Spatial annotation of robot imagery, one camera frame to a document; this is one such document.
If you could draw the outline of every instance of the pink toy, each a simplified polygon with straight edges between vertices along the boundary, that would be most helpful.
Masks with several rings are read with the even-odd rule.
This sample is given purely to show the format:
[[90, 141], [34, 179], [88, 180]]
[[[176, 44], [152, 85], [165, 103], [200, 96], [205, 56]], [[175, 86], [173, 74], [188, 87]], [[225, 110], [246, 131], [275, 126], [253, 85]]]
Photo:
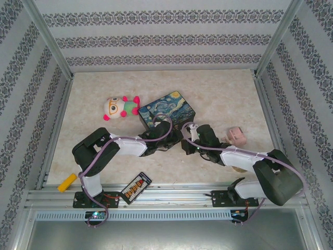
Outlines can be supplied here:
[[246, 144], [246, 137], [240, 127], [235, 127], [227, 133], [229, 142], [236, 147], [244, 146]]
[[139, 108], [140, 98], [138, 96], [134, 97], [133, 101], [129, 101], [126, 96], [122, 99], [111, 97], [107, 99], [107, 102], [104, 104], [105, 115], [103, 119], [108, 121], [110, 119], [126, 117], [127, 115], [137, 116], [139, 114]]

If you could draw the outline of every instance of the vent slot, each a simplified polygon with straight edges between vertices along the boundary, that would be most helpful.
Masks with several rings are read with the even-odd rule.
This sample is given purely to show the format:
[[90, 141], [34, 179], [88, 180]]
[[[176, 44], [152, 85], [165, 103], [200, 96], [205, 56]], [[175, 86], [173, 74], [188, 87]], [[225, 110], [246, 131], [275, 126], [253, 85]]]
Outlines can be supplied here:
[[[85, 211], [39, 211], [36, 221], [82, 221]], [[109, 221], [231, 220], [230, 210], [112, 211]]]

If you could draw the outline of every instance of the pink object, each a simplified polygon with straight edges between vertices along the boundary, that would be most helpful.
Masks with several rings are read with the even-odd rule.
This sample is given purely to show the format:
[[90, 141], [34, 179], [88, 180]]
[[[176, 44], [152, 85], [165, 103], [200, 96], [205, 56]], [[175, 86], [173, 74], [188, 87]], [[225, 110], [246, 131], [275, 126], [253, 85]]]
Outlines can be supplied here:
[[133, 108], [132, 109], [132, 114], [134, 114], [135, 116], [137, 116], [139, 114], [139, 108]]
[[104, 115], [103, 119], [106, 120], [106, 121], [110, 120], [110, 118], [107, 115]]
[[240, 127], [230, 129], [227, 136], [236, 147], [244, 146], [246, 144], [246, 137]]
[[120, 116], [121, 117], [126, 117], [127, 116], [127, 112], [125, 110], [120, 112]]
[[137, 104], [138, 108], [140, 108], [140, 98], [138, 96], [134, 97], [133, 102]]

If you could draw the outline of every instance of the black bracket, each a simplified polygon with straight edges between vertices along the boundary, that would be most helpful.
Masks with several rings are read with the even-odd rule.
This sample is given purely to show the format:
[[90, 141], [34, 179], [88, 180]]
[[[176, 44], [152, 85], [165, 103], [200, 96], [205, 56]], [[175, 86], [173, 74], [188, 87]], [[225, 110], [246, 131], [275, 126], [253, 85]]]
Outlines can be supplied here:
[[248, 198], [248, 199], [237, 199], [237, 202], [234, 203], [228, 196], [227, 190], [213, 190], [211, 192], [213, 207], [246, 207], [246, 201], [248, 202], [249, 207], [258, 207], [259, 202], [257, 199]]
[[[120, 193], [118, 192], [101, 192], [100, 194], [94, 197], [102, 205], [107, 208], [118, 208], [119, 198], [109, 198], [118, 197]], [[91, 201], [84, 192], [76, 192], [73, 201], [73, 208], [101, 208], [93, 201]]]
[[247, 210], [230, 210], [231, 217], [236, 220], [232, 220], [233, 222], [240, 223], [239, 221], [247, 221], [249, 218], [249, 212]]

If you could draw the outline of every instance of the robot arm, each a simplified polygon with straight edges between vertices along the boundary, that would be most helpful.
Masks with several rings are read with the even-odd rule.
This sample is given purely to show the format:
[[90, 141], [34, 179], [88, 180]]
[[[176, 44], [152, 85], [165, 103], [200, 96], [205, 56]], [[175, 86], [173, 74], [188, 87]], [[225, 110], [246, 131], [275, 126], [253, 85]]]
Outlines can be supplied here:
[[[156, 122], [156, 126], [136, 137], [119, 137], [109, 133], [105, 128], [99, 128], [90, 134], [83, 141], [78, 143], [72, 150], [75, 162], [82, 172], [86, 172], [82, 177], [84, 187], [91, 197], [96, 197], [103, 192], [100, 183], [99, 173], [106, 167], [109, 161], [118, 155], [135, 155], [138, 157], [153, 154], [158, 148], [164, 147], [168, 150], [182, 139], [179, 130], [172, 129], [167, 137], [158, 139], [167, 134], [170, 123], [166, 120]], [[104, 147], [102, 154], [96, 159], [99, 148]], [[93, 167], [87, 171], [88, 167], [95, 160]]]
[[[228, 195], [234, 203], [240, 198], [254, 197], [268, 198], [274, 204], [282, 206], [300, 191], [303, 186], [302, 181], [293, 171], [263, 157], [276, 159], [292, 166], [286, 156], [277, 149], [269, 153], [251, 152], [252, 156], [250, 156], [248, 151], [246, 154], [241, 152], [241, 149], [228, 143], [220, 143], [212, 128], [207, 124], [199, 127], [197, 125], [189, 127], [191, 140], [198, 146], [190, 144], [187, 140], [182, 140], [182, 132], [175, 128], [162, 140], [154, 140], [165, 135], [169, 128], [170, 123], [162, 121], [156, 127], [139, 136], [121, 138], [110, 134], [105, 128], [99, 128], [76, 145], [72, 153], [76, 163], [80, 166], [82, 172], [85, 173], [82, 180], [88, 194], [91, 197], [98, 197], [103, 192], [99, 173], [116, 154], [139, 157], [148, 156], [153, 154], [158, 148], [169, 149], [180, 140], [182, 141], [182, 149], [187, 155], [198, 152], [201, 156], [206, 155], [213, 163], [222, 166], [235, 166], [256, 174], [258, 181], [249, 182], [244, 180], [244, 178], [240, 178], [228, 188]], [[104, 151], [99, 157], [96, 157], [98, 151], [95, 148], [101, 148], [107, 143], [108, 145]], [[219, 150], [203, 149], [201, 147], [217, 148]]]
[[293, 167], [287, 157], [277, 149], [269, 153], [243, 151], [228, 143], [220, 143], [215, 136], [213, 129], [209, 125], [190, 125], [191, 140], [199, 146], [205, 148], [222, 148], [224, 151], [206, 150], [195, 147], [187, 140], [182, 140], [182, 149], [187, 155], [198, 152], [200, 155], [206, 155], [213, 163], [222, 166], [234, 166], [256, 174], [258, 181], [246, 181], [244, 178], [238, 179], [229, 187], [229, 197], [233, 202], [237, 199], [268, 198], [278, 206], [282, 206], [287, 200], [292, 198], [302, 189], [303, 184], [300, 178], [290, 169], [268, 160], [264, 157], [276, 159]]

